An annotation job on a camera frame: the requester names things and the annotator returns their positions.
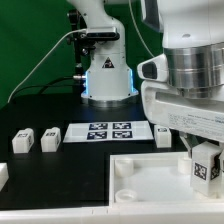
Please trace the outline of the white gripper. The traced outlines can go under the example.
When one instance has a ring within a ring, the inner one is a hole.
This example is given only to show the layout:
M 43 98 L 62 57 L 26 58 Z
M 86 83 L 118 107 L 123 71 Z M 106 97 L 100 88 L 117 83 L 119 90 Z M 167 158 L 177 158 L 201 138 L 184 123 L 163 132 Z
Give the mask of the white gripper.
M 143 81 L 141 85 L 143 110 L 153 124 L 181 131 L 179 137 L 192 157 L 197 138 L 224 142 L 224 90 L 215 89 L 209 99 L 188 99 L 165 83 Z

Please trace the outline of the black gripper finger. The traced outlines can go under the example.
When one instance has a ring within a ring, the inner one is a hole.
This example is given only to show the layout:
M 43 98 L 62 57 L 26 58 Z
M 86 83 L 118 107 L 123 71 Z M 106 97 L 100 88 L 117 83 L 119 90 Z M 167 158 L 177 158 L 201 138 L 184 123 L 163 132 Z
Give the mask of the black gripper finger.
M 222 151 L 219 156 L 219 165 L 221 177 L 224 177 L 224 151 Z

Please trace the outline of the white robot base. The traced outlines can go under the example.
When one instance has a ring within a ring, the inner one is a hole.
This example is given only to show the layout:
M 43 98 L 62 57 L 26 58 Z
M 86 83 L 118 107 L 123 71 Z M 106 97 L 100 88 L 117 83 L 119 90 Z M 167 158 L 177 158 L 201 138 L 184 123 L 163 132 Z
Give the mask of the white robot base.
M 126 4 L 127 0 L 67 0 L 83 17 L 86 28 L 80 32 L 82 52 L 91 57 L 85 72 L 82 102 L 97 107 L 118 107 L 134 102 L 133 72 L 126 63 L 124 25 L 105 12 L 106 4 Z

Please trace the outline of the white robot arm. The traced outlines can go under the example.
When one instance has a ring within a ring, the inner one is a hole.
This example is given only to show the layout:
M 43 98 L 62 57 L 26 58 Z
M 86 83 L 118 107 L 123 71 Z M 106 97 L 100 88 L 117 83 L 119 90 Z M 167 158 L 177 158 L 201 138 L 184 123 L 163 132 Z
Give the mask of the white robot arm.
M 224 142 L 224 0 L 140 0 L 163 53 L 140 63 L 146 118 Z

